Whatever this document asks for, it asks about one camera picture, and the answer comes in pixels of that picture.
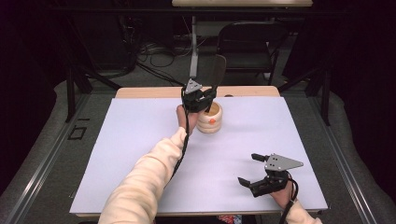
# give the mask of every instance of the white table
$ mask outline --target white table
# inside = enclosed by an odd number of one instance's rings
[[[108,109],[70,213],[99,216],[108,195],[134,163],[177,129],[180,88],[120,89]],[[234,97],[222,97],[231,94]],[[289,109],[275,87],[219,87],[222,127],[195,130],[176,175],[166,187],[158,216],[262,214],[280,211],[269,195],[254,198],[237,177],[265,177],[250,155],[279,154],[304,163],[290,170],[308,210],[327,209]]]

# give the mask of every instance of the desk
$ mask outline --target desk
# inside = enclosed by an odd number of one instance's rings
[[[108,109],[71,213],[99,216],[106,198],[135,161],[177,128],[175,108],[180,104],[179,95],[180,88],[118,91]],[[303,167],[290,171],[301,187],[300,201],[309,210],[327,209],[289,109],[275,87],[219,87],[215,101],[224,109],[222,128],[213,134],[194,132],[183,162],[163,193],[158,216],[279,211],[269,195],[254,198],[249,189],[238,183],[238,176],[251,181],[265,176],[264,164],[252,160],[251,153],[275,153],[302,161]],[[241,114],[246,117],[231,119]]]
[[[312,0],[173,0],[174,7],[311,7]],[[190,77],[197,77],[198,48],[196,40],[196,18],[192,16],[192,55]]]

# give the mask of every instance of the floor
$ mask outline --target floor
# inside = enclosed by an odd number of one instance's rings
[[[281,50],[274,86],[287,81],[281,72],[292,43],[291,38]],[[210,44],[200,47],[199,76],[196,80],[204,85],[213,52]],[[171,74],[181,82],[189,79],[191,55],[187,52],[184,56],[173,58],[160,51],[149,56],[143,54],[139,59],[141,63]],[[170,86],[169,82],[151,76],[140,67],[111,80],[125,87]],[[0,198],[0,223],[80,223],[96,220],[68,213],[106,110],[115,95],[114,90],[95,79],[91,79],[91,84],[91,94],[80,94],[77,90],[77,114],[69,123],[64,122],[67,116],[66,85],[61,83],[55,88],[58,99],[48,123]],[[266,80],[262,76],[232,74],[224,78],[221,85],[266,85]],[[356,153],[342,100],[331,95],[331,126],[326,126],[319,115],[320,98],[305,97],[305,86],[306,82],[301,82],[282,92],[282,96],[288,102],[331,208],[313,216],[320,217],[325,223],[396,223],[394,204],[376,185]],[[73,131],[78,127],[87,131],[82,141],[73,137]],[[277,223],[279,214],[257,216],[257,220],[260,223]]]

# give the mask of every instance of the knit sleeve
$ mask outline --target knit sleeve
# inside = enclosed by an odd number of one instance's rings
[[[151,223],[163,189],[181,158],[186,131],[179,128],[140,158],[132,171],[110,194],[99,223]]]

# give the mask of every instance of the black chair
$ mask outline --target black chair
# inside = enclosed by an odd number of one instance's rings
[[[278,49],[288,35],[286,26],[276,21],[234,22],[221,29],[217,54],[226,58],[227,72],[269,73],[271,85]]]

